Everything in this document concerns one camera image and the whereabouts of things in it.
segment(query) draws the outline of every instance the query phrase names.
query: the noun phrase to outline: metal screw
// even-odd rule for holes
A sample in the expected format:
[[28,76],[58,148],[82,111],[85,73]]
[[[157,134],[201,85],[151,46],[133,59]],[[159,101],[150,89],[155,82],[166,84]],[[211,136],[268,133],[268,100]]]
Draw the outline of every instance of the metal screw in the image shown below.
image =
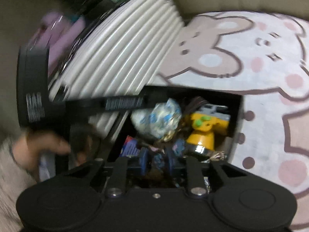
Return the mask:
[[191,189],[191,193],[198,195],[198,196],[201,196],[201,195],[206,194],[207,190],[202,188],[202,187],[194,187],[194,188]]
[[159,199],[159,198],[161,197],[161,195],[158,194],[158,193],[155,193],[155,194],[152,195],[152,197],[153,197],[153,198],[156,198],[156,199]]
[[117,197],[122,194],[122,191],[119,188],[112,187],[107,190],[107,194],[112,197]]

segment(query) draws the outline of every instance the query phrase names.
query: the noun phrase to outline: beige floor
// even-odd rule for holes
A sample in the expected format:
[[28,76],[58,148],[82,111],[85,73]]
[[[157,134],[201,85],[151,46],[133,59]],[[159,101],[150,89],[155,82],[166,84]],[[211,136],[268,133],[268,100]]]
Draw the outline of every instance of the beige floor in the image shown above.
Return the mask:
[[44,14],[61,7],[58,0],[0,0],[0,136],[1,132],[19,132],[16,108],[19,46],[27,43]]

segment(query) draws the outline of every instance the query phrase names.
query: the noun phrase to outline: clutter in bin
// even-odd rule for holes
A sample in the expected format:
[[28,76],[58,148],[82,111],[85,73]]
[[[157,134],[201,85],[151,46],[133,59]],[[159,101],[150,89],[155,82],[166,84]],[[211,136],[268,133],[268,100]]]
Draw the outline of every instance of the clutter in bin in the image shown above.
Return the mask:
[[[145,176],[138,181],[131,179],[131,187],[184,186],[185,175],[172,178],[169,171],[175,158],[192,156],[203,163],[225,160],[225,152],[217,150],[222,146],[216,144],[215,136],[225,139],[230,117],[228,107],[210,104],[202,97],[195,97],[187,104],[169,98],[154,109],[133,111],[130,119],[137,134],[127,136],[120,156],[137,156],[141,148],[146,148],[148,163]],[[209,192],[208,178],[204,181]]]

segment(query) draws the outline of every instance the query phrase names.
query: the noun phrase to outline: purple package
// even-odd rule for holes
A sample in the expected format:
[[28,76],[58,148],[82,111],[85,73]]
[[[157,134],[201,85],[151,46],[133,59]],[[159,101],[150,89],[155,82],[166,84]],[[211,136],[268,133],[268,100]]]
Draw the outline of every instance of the purple package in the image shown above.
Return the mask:
[[41,27],[29,41],[30,46],[49,47],[48,75],[51,75],[58,60],[67,48],[70,48],[75,38],[85,28],[86,23],[81,16],[75,23],[59,12],[50,12],[41,20]]
[[125,143],[122,146],[120,157],[137,156],[140,150],[137,149],[137,140],[131,136],[127,136]]

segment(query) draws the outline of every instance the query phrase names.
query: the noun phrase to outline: pink cheek spot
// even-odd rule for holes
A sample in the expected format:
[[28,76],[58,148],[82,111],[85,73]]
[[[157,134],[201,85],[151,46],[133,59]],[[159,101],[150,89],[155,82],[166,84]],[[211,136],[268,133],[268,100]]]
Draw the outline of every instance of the pink cheek spot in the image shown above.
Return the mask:
[[291,22],[284,22],[284,26],[290,29],[291,31],[296,31],[296,27]]
[[263,22],[257,22],[256,25],[261,31],[264,31],[267,29],[267,25]]
[[280,95],[279,98],[280,98],[281,103],[284,104],[284,105],[295,105],[295,104],[297,104],[297,102],[293,102],[291,100],[288,100],[285,97],[283,97],[282,95]]
[[256,57],[251,61],[251,69],[253,72],[260,72],[264,66],[263,59]]
[[307,178],[307,167],[300,160],[287,160],[281,163],[278,176],[285,184],[297,187]]
[[302,87],[302,85],[304,83],[304,80],[298,74],[290,74],[290,75],[286,76],[285,81],[286,81],[288,87],[290,87],[292,89],[300,88],[300,87]]

